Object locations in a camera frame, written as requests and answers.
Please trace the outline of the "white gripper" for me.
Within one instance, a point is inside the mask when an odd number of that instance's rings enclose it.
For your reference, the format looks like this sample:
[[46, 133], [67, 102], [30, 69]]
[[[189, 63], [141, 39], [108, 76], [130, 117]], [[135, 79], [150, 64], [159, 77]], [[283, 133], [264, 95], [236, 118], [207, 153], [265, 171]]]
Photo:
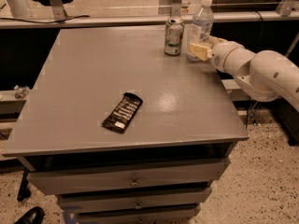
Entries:
[[188, 47], [190, 56], [201, 61], [211, 58], [210, 63], [223, 73], [236, 73], [245, 64], [239, 55], [239, 51], [243, 49], [242, 45], [212, 35], [207, 41], [210, 44], [190, 43]]

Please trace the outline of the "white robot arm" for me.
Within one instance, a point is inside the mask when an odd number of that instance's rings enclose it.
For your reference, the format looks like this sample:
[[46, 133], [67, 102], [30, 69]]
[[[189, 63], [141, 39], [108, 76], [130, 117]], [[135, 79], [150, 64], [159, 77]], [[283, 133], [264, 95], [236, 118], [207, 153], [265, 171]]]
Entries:
[[201, 43], [189, 42], [187, 51], [232, 76], [251, 99], [271, 102], [282, 97], [299, 111], [299, 68], [280, 53], [273, 50], [254, 53], [241, 44], [215, 36]]

